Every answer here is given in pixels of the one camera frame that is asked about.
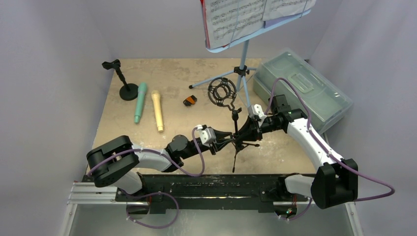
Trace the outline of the beige condenser microphone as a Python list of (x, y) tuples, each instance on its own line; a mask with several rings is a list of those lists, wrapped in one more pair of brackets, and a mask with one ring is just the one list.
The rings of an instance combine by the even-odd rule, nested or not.
[(159, 133), (164, 131), (164, 123), (163, 123), (163, 116), (162, 116), (162, 109), (161, 109), (161, 95), (160, 92), (157, 90), (153, 90), (151, 92), (151, 98), (153, 101), (154, 107), (154, 114), (155, 114), (155, 121), (157, 130)]

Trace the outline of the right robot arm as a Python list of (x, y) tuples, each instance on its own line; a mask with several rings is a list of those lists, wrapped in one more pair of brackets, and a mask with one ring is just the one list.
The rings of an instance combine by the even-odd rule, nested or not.
[(307, 115), (303, 110), (292, 109), (284, 95), (276, 95), (269, 101), (270, 116), (265, 115), (258, 104), (248, 109), (245, 124), (234, 134), (237, 149), (244, 142), (260, 141), (265, 133), (283, 130), (298, 142), (316, 170), (313, 177), (297, 173), (279, 176), (277, 196), (288, 200), (295, 194), (303, 195), (311, 198), (321, 209), (355, 201), (358, 176), (352, 170), (358, 170), (357, 163), (332, 152), (312, 125), (307, 124)]

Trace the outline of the teal toy microphone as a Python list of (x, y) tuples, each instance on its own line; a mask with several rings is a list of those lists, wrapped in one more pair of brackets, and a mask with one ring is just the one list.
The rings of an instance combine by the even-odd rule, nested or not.
[(140, 119), (142, 117), (143, 113), (143, 107), (145, 103), (145, 97), (148, 90), (147, 83), (140, 83), (137, 89), (138, 95), (137, 95), (137, 101), (136, 101), (136, 107), (135, 107), (135, 115), (134, 115), (134, 123), (138, 124), (140, 122)]

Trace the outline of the black round-base mic stand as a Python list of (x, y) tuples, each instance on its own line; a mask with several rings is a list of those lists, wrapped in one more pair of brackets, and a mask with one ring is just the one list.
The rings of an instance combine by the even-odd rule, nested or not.
[(138, 96), (138, 86), (133, 83), (127, 83), (126, 78), (121, 71), (121, 62), (119, 59), (116, 59), (112, 62), (104, 61), (102, 67), (106, 70), (113, 69), (120, 81), (123, 83), (123, 86), (119, 90), (119, 95), (122, 100), (131, 101), (137, 98)]

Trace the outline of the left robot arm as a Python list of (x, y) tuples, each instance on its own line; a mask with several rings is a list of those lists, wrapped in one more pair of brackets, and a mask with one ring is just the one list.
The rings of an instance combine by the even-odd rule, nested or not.
[[(180, 170), (188, 176), (199, 177), (205, 170), (203, 152), (215, 154), (234, 141), (231, 132), (218, 131), (205, 125), (192, 130), (191, 140), (184, 135), (176, 135), (163, 149), (134, 145), (128, 136), (122, 135), (87, 153), (90, 167), (88, 176), (96, 187), (115, 186), (134, 201), (141, 201), (147, 194), (147, 188), (141, 175), (134, 171), (135, 168), (163, 173)], [(199, 155), (202, 169), (193, 174), (183, 168), (183, 160), (195, 155)]]

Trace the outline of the black tripod mic stand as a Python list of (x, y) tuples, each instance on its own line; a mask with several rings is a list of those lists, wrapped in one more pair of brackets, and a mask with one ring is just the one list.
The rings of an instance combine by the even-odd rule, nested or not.
[(235, 155), (234, 155), (234, 163), (232, 167), (232, 172), (234, 173), (236, 170), (236, 160), (237, 160), (237, 154), (244, 150), (248, 146), (254, 146), (259, 147), (259, 144), (255, 144), (254, 142), (238, 142), (238, 119), (239, 119), (239, 113), (242, 111), (242, 108), (236, 108), (234, 105), (234, 101), (236, 99), (237, 89), (235, 84), (225, 78), (225, 77), (219, 77), (217, 79), (214, 79), (210, 82), (208, 86), (208, 97), (209, 100), (218, 107), (226, 107), (229, 109), (229, 111), (232, 112), (232, 120), (234, 122), (234, 143), (232, 144), (235, 148)]

